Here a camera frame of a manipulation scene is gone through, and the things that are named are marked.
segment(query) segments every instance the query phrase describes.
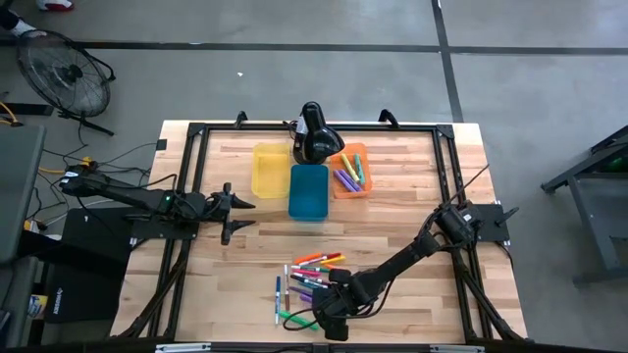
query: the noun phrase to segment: blue plastic bin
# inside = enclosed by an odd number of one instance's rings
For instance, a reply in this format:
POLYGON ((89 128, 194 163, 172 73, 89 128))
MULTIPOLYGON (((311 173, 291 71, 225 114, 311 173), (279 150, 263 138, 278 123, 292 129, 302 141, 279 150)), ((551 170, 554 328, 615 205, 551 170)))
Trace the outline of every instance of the blue plastic bin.
POLYGON ((330 172, 325 166, 292 166, 288 202, 291 218, 303 222, 321 222, 327 218, 329 178, 330 172))

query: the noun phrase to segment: red marker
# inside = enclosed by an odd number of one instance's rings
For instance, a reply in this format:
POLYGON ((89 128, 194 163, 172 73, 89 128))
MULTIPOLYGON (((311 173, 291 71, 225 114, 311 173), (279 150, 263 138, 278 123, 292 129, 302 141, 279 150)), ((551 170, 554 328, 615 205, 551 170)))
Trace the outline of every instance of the red marker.
POLYGON ((305 265, 317 263, 319 261, 325 261, 325 260, 329 260, 329 259, 334 259, 335 257, 338 257, 340 255, 342 255, 342 254, 341 253, 333 253, 333 254, 321 256, 321 257, 316 258, 316 259, 311 259, 311 260, 307 260, 307 261, 304 261, 302 263, 299 263, 298 266, 305 266, 305 265))
POLYGON ((293 272, 295 272, 296 274, 302 274, 302 275, 307 275, 307 276, 312 276, 312 277, 318 277, 321 275, 321 273, 317 273, 316 271, 307 271, 307 270, 292 270, 293 272))

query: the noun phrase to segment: green marker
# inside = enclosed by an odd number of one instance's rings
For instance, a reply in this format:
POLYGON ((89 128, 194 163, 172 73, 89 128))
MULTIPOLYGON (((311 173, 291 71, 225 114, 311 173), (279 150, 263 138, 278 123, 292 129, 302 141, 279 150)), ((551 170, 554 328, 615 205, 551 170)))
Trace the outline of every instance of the green marker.
MULTIPOLYGON (((286 310, 282 310, 279 313, 279 315, 282 318, 287 319, 291 315, 291 313, 287 312, 286 310)), ((305 319, 303 319, 301 317, 298 317, 298 316, 293 316, 293 317, 290 318, 290 320, 292 322, 294 322, 294 323, 297 323, 297 324, 301 325, 301 327, 308 326, 308 325, 312 324, 312 323, 308 322, 307 320, 305 320, 305 319)), ((318 325, 314 324, 314 325, 312 325, 309 328, 313 329, 313 330, 317 330, 318 329, 318 325)))
POLYGON ((353 156, 355 160, 355 168, 357 169, 357 175, 360 178, 360 183, 364 185, 366 183, 366 178, 364 177, 364 171, 362 171, 362 164, 360 163, 360 154, 356 153, 353 156))

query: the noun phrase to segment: metal bracket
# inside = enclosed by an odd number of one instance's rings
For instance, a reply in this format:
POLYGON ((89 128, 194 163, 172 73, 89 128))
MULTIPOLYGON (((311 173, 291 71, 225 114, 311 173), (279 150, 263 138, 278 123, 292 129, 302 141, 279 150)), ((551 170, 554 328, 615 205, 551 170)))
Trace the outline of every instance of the metal bracket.
POLYGON ((430 346, 430 352, 432 353, 484 353, 484 347, 440 344, 440 345, 430 346))
POLYGON ((158 344, 155 353, 209 352, 211 349, 211 342, 158 344))
POLYGON ((248 116, 246 115, 246 113, 244 113, 244 111, 239 111, 239 113, 237 113, 237 118, 235 118, 235 129, 240 129, 242 127, 242 122, 247 120, 248 116))
POLYGON ((451 124, 438 124, 436 125, 436 130, 448 139, 454 138, 453 126, 451 124))
POLYGON ((205 123, 189 123, 187 126, 187 137, 196 136, 205 128, 205 123))
POLYGON ((380 123, 389 122, 391 123, 391 128, 400 128, 399 122, 396 120, 393 113, 391 113, 388 109, 382 109, 382 112, 380 112, 380 118, 377 119, 377 121, 380 123))

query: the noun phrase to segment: fan grille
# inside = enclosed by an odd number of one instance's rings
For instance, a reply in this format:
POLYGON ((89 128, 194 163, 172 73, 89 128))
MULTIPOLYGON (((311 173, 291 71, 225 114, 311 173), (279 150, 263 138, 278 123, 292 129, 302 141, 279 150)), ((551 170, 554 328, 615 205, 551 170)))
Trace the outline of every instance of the fan grille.
POLYGON ((18 66, 41 98, 78 117, 102 114, 109 100, 109 80, 100 66, 64 35, 30 30, 18 39, 18 66))

